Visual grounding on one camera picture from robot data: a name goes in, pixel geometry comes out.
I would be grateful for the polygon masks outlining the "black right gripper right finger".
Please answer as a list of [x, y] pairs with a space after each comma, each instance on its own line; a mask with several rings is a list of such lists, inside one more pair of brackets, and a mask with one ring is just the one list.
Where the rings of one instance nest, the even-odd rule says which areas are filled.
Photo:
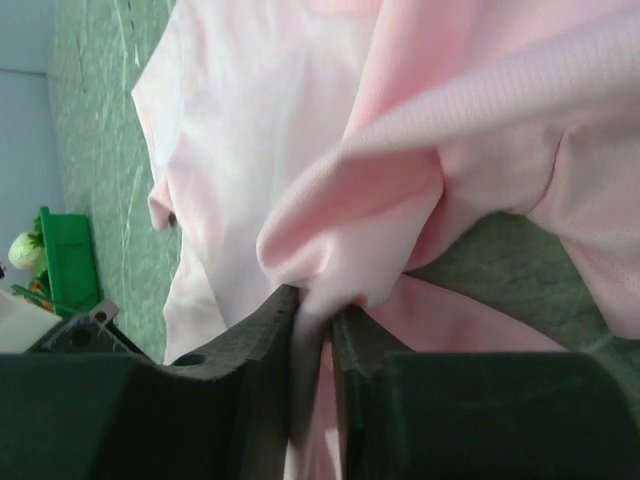
[[346, 479], [635, 479], [639, 431], [575, 353], [418, 353], [351, 307], [331, 331]]

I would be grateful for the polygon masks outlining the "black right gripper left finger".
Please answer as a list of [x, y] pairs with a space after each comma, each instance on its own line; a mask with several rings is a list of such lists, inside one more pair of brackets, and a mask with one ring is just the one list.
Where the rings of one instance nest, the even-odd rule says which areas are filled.
[[1, 298], [5, 479], [280, 479], [296, 289], [168, 366], [132, 353], [28, 353], [63, 319]]

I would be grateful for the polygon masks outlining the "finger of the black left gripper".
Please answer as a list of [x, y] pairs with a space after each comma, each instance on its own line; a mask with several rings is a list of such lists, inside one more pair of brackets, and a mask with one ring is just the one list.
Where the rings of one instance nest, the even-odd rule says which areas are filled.
[[47, 331], [28, 353], [143, 354], [115, 324], [119, 307], [102, 300], [90, 312], [63, 319]]

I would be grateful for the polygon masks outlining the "pink t-shirt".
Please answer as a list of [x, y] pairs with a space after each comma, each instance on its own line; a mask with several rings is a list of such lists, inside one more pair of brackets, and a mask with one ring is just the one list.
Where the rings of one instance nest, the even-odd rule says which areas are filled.
[[152, 224], [182, 229], [165, 359], [299, 287], [289, 479], [332, 479], [324, 328], [357, 304], [433, 351], [552, 350], [411, 277], [482, 217], [556, 235], [639, 336], [635, 1], [179, 1], [132, 90]]

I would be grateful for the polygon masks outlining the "green leafy vegetable toy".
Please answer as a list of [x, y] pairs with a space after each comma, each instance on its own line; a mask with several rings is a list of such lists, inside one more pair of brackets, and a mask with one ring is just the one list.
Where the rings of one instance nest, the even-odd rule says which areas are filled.
[[57, 307], [63, 308], [64, 305], [53, 299], [49, 276], [46, 270], [33, 277], [27, 286], [13, 284], [11, 286], [12, 293], [32, 304], [41, 307], [51, 313], [55, 312]]

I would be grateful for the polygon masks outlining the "green plastic crate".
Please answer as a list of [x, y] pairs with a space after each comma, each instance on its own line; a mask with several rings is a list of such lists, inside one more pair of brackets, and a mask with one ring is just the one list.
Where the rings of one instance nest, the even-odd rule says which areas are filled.
[[71, 317], [92, 310], [102, 295], [88, 217], [41, 207], [38, 220], [54, 312]]

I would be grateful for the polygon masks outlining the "white radish toy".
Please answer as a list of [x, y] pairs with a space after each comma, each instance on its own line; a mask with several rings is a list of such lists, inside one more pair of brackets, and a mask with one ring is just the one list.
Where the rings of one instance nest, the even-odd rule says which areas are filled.
[[31, 232], [23, 232], [11, 244], [9, 262], [18, 270], [30, 270], [36, 265], [42, 252], [42, 239]]

